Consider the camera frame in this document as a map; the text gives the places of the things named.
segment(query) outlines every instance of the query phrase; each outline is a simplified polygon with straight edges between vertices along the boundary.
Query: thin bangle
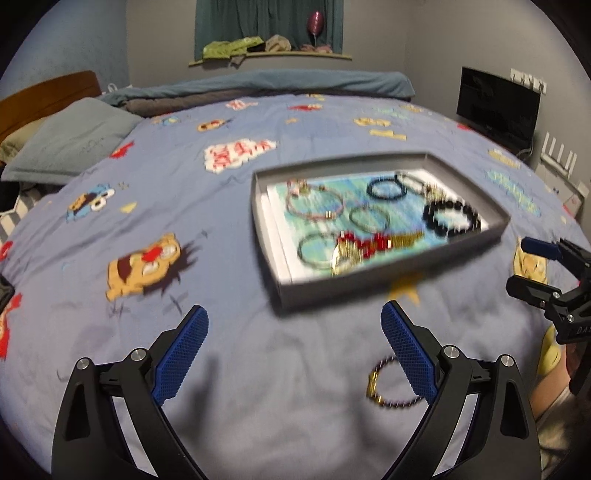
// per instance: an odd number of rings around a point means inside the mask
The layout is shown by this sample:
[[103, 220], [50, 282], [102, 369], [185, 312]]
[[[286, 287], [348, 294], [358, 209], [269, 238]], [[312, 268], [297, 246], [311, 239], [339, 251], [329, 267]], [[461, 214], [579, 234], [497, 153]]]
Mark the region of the thin bangle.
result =
[[[326, 188], [324, 185], [308, 185], [308, 183], [305, 180], [296, 180], [298, 185], [297, 187], [292, 188], [292, 182], [291, 180], [287, 182], [287, 198], [285, 200], [285, 209], [290, 212], [292, 215], [296, 215], [300, 218], [303, 218], [304, 220], [335, 220], [336, 218], [338, 218], [341, 213], [343, 213], [344, 209], [345, 209], [345, 199], [342, 197], [342, 195], [332, 189], [328, 189]], [[298, 210], [296, 210], [296, 208], [293, 206], [291, 199], [292, 198], [298, 198], [300, 195], [308, 195], [310, 193], [311, 190], [318, 190], [319, 192], [325, 192], [328, 193], [329, 195], [332, 195], [333, 197], [335, 197], [339, 202], [340, 202], [340, 206], [336, 209], [336, 210], [327, 210], [324, 213], [304, 213], [304, 212], [299, 212]]]
[[309, 242], [310, 240], [313, 240], [314, 238], [330, 238], [332, 240], [336, 240], [336, 238], [339, 235], [340, 235], [340, 232], [328, 232], [328, 233], [315, 232], [315, 233], [310, 233], [309, 235], [306, 235], [305, 237], [303, 237], [300, 240], [300, 243], [298, 243], [298, 246], [297, 246], [298, 258], [301, 260], [302, 263], [305, 263], [306, 265], [309, 265], [317, 270], [330, 270], [331, 266], [332, 266], [331, 260], [320, 260], [320, 261], [308, 260], [304, 256], [304, 252], [303, 252], [304, 244], [306, 242]]
[[[409, 190], [412, 190], [417, 195], [421, 195], [422, 197], [425, 197], [426, 201], [428, 201], [428, 202], [446, 199], [445, 191], [439, 185], [436, 185], [434, 183], [426, 183], [426, 182], [422, 181], [421, 179], [416, 178], [413, 175], [409, 175], [408, 173], [405, 173], [405, 172], [398, 172], [397, 176], [398, 176], [400, 183], [402, 183], [402, 185], [404, 185]], [[411, 186], [404, 184], [402, 179], [409, 179], [409, 180], [413, 181], [414, 183], [418, 183], [421, 186], [421, 189], [420, 190], [413, 189]]]
[[389, 357], [384, 358], [380, 363], [378, 363], [372, 372], [369, 374], [369, 382], [367, 390], [365, 391], [365, 396], [368, 397], [371, 401], [373, 401], [376, 405], [379, 405], [383, 408], [409, 408], [413, 405], [416, 405], [423, 397], [419, 395], [415, 396], [412, 400], [409, 401], [391, 401], [386, 400], [383, 398], [382, 395], [378, 394], [378, 377], [379, 373], [386, 365], [392, 364], [394, 362], [398, 362], [398, 358], [396, 355], [391, 355]]
[[[371, 226], [366, 225], [364, 223], [361, 223], [358, 220], [355, 220], [355, 218], [353, 217], [353, 214], [359, 210], [365, 210], [365, 211], [373, 210], [375, 212], [378, 212], [385, 219], [384, 227], [383, 228], [374, 228], [374, 227], [371, 227]], [[367, 232], [367, 233], [383, 232], [383, 231], [388, 230], [388, 228], [390, 227], [390, 214], [386, 210], [381, 209], [380, 207], [376, 207], [374, 205], [369, 205], [367, 203], [365, 205], [360, 205], [360, 206], [351, 208], [351, 210], [349, 210], [349, 220], [357, 228], [359, 228], [360, 230], [363, 230], [364, 232]]]

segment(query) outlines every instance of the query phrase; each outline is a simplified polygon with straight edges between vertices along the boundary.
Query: bracelet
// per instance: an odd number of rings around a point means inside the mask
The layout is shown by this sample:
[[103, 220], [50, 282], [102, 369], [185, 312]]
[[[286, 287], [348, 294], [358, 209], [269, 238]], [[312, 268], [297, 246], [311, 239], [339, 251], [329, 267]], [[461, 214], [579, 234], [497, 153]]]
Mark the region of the bracelet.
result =
[[[384, 227], [383, 228], [374, 228], [374, 227], [371, 227], [371, 226], [366, 225], [364, 223], [361, 223], [358, 220], [355, 220], [355, 218], [353, 217], [353, 214], [359, 210], [373, 210], [375, 212], [378, 212], [385, 219]], [[367, 233], [383, 232], [390, 227], [390, 214], [386, 210], [381, 209], [380, 207], [372, 206], [369, 204], [365, 204], [365, 205], [351, 208], [351, 210], [349, 211], [349, 220], [357, 228], [359, 228], [360, 230], [363, 230], [364, 232], [367, 232]]]
[[[400, 188], [400, 193], [396, 195], [380, 195], [374, 192], [374, 187], [378, 183], [395, 183]], [[407, 188], [402, 185], [400, 180], [398, 179], [398, 175], [394, 175], [394, 177], [378, 177], [376, 179], [372, 179], [367, 186], [366, 192], [368, 196], [376, 200], [388, 200], [390, 202], [396, 202], [401, 198], [405, 197], [408, 190]]]
[[[468, 222], [470, 222], [470, 225], [467, 228], [450, 229], [447, 225], [435, 218], [435, 215], [438, 212], [445, 210], [455, 210], [464, 213]], [[429, 205], [425, 205], [423, 210], [423, 220], [425, 221], [428, 230], [434, 231], [437, 236], [447, 238], [464, 235], [468, 232], [479, 232], [482, 226], [478, 218], [478, 212], [467, 203], [464, 204], [461, 200], [456, 200], [455, 202], [453, 200], [437, 200], [431, 202]]]
[[419, 230], [392, 235], [376, 233], [371, 239], [362, 240], [353, 232], [342, 232], [337, 238], [331, 261], [332, 274], [339, 275], [364, 260], [372, 258], [376, 252], [384, 253], [388, 250], [409, 248], [424, 236], [424, 232]]
[[[343, 213], [345, 209], [344, 198], [336, 191], [326, 188], [324, 185], [308, 185], [305, 180], [297, 180], [297, 186], [292, 188], [292, 182], [287, 182], [287, 199], [285, 200], [285, 209], [292, 215], [296, 215], [305, 220], [334, 220]], [[335, 197], [339, 202], [340, 206], [336, 210], [327, 210], [324, 213], [304, 213], [299, 212], [293, 206], [291, 199], [298, 198], [299, 196], [308, 195], [312, 190], [318, 190], [319, 192], [325, 192]]]
[[315, 233], [311, 233], [309, 235], [306, 235], [304, 238], [302, 238], [300, 240], [300, 243], [297, 246], [298, 258], [301, 260], [302, 263], [305, 263], [317, 270], [331, 269], [331, 266], [332, 266], [331, 260], [324, 260], [324, 261], [308, 260], [306, 257], [304, 257], [304, 253], [302, 250], [304, 248], [304, 244], [306, 242], [309, 242], [310, 240], [313, 240], [314, 238], [330, 238], [330, 239], [334, 240], [339, 235], [340, 235], [340, 233], [338, 233], [338, 232], [328, 232], [328, 233], [315, 232]]
[[384, 408], [409, 408], [413, 405], [416, 405], [423, 397], [419, 395], [415, 396], [410, 401], [390, 401], [383, 398], [382, 395], [378, 394], [378, 376], [382, 368], [384, 368], [388, 364], [392, 364], [394, 362], [398, 362], [398, 358], [396, 355], [391, 355], [384, 358], [380, 363], [378, 363], [372, 372], [369, 374], [369, 382], [368, 382], [368, 389], [365, 391], [365, 396], [372, 400], [376, 405]]
[[[416, 178], [413, 175], [409, 175], [408, 173], [397, 173], [398, 179], [402, 185], [404, 185], [407, 189], [412, 190], [417, 195], [425, 197], [426, 201], [428, 202], [435, 202], [436, 200], [445, 200], [446, 194], [445, 191], [439, 186], [434, 183], [425, 183], [421, 179]], [[413, 189], [412, 186], [405, 184], [403, 182], [404, 179], [409, 179], [414, 183], [419, 184], [421, 187], [420, 189]]]

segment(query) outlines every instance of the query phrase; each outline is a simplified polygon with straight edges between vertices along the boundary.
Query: metal screw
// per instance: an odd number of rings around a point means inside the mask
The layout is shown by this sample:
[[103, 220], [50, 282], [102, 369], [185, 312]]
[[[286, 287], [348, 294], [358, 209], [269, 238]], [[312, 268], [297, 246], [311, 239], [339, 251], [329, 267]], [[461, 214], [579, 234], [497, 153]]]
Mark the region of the metal screw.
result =
[[138, 349], [134, 350], [133, 352], [131, 352], [131, 359], [134, 362], [139, 362], [139, 361], [143, 360], [144, 358], [146, 358], [146, 350], [144, 350], [143, 348], [138, 348]]
[[501, 357], [501, 363], [506, 367], [512, 367], [515, 365], [515, 361], [509, 355], [503, 355]]
[[78, 360], [76, 362], [76, 368], [78, 370], [84, 370], [85, 368], [88, 368], [89, 365], [90, 365], [90, 360], [88, 360], [87, 358], [81, 358], [80, 360]]
[[443, 353], [445, 353], [449, 358], [457, 358], [460, 356], [460, 351], [452, 345], [445, 347], [443, 349]]

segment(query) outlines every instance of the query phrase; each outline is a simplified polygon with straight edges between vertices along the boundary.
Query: blue duvet cover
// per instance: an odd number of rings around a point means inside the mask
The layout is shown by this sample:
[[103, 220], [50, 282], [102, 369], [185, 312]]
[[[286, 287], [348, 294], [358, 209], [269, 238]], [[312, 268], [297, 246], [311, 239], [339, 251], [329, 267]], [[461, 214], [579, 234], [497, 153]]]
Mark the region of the blue duvet cover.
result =
[[[436, 275], [282, 313], [252, 227], [252, 173], [400, 151], [431, 152], [493, 196], [512, 216], [501, 243]], [[146, 119], [109, 158], [45, 197], [1, 252], [0, 271], [17, 292], [2, 314], [2, 417], [49, 471], [76, 360], [122, 360], [200, 304], [209, 335], [163, 409], [206, 475], [382, 478], [427, 407], [385, 410], [365, 398], [368, 374], [391, 353], [382, 305], [397, 298], [440, 343], [473, 358], [512, 355], [531, 388], [549, 324], [505, 292], [517, 238], [528, 235], [588, 247], [558, 198], [515, 157], [399, 100], [280, 95]], [[548, 279], [575, 285], [558, 265], [548, 266]], [[398, 366], [384, 370], [379, 389], [413, 396]], [[459, 453], [473, 405], [442, 469]], [[133, 455], [151, 471], [117, 406]]]

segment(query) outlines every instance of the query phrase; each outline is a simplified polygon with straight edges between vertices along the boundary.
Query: green curtain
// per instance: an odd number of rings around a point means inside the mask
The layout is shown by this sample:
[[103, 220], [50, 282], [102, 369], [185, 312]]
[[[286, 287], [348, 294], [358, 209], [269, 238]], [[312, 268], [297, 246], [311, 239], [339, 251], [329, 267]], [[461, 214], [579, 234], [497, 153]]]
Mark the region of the green curtain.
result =
[[317, 45], [343, 51], [343, 0], [197, 0], [195, 12], [195, 58], [212, 41], [233, 41], [275, 34], [287, 38], [292, 50], [311, 44], [306, 30], [312, 12], [324, 14], [324, 30]]

